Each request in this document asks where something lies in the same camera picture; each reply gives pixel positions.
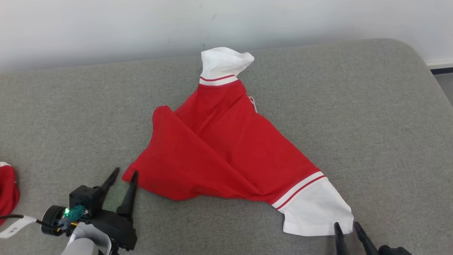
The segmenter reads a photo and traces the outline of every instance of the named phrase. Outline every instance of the white wall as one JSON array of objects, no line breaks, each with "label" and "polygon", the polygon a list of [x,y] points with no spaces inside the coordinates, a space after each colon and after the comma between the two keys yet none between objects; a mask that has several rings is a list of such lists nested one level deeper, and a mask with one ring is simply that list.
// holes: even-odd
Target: white wall
[{"label": "white wall", "polygon": [[0,70],[378,37],[453,66],[452,27],[452,0],[0,0]]}]

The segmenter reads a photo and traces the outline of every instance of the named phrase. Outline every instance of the white baseboard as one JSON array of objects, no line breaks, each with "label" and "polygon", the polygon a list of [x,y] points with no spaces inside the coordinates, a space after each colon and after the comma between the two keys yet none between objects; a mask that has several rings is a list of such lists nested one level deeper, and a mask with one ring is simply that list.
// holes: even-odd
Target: white baseboard
[{"label": "white baseboard", "polygon": [[427,62],[429,69],[440,69],[453,67],[453,61]]}]

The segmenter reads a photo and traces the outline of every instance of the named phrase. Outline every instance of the gray table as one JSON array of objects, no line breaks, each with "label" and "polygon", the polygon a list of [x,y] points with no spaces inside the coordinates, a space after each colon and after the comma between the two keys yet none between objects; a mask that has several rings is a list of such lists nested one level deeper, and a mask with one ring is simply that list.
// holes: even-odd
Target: gray table
[{"label": "gray table", "polygon": [[[251,52],[239,78],[258,111],[313,161],[376,245],[414,255],[453,250],[453,108],[420,56],[389,39]],[[27,71],[0,77],[0,161],[15,166],[15,212],[41,217],[81,184],[101,184],[146,148],[153,110],[179,106],[200,57]],[[105,208],[127,185],[111,189]],[[136,249],[121,254],[332,254],[332,237],[282,232],[272,206],[140,190]],[[60,254],[37,225],[0,254]],[[355,235],[351,252],[362,254]]]}]

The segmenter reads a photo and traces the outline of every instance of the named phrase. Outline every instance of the red garment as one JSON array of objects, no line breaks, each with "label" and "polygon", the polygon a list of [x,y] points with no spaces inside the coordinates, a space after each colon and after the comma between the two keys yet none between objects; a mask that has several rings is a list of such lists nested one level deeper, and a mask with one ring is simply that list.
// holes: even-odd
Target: red garment
[{"label": "red garment", "polygon": [[227,48],[202,53],[197,90],[174,112],[153,114],[149,146],[123,176],[184,200],[199,195],[266,201],[285,214],[284,231],[330,235],[339,221],[352,231],[351,208],[321,171],[262,115],[236,75],[253,57]]},{"label": "red garment", "polygon": [[[0,215],[11,214],[19,202],[19,197],[14,168],[0,162]],[[5,221],[6,219],[0,220],[0,226]]]}]

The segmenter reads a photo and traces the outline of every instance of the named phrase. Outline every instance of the white cable label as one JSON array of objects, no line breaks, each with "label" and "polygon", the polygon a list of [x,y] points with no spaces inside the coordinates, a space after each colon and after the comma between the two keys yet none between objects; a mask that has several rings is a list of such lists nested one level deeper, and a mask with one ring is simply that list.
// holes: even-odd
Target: white cable label
[{"label": "white cable label", "polygon": [[27,226],[28,224],[35,222],[36,219],[30,216],[24,216],[23,219],[19,219],[7,229],[0,233],[0,238],[9,238],[21,230],[23,227]]}]

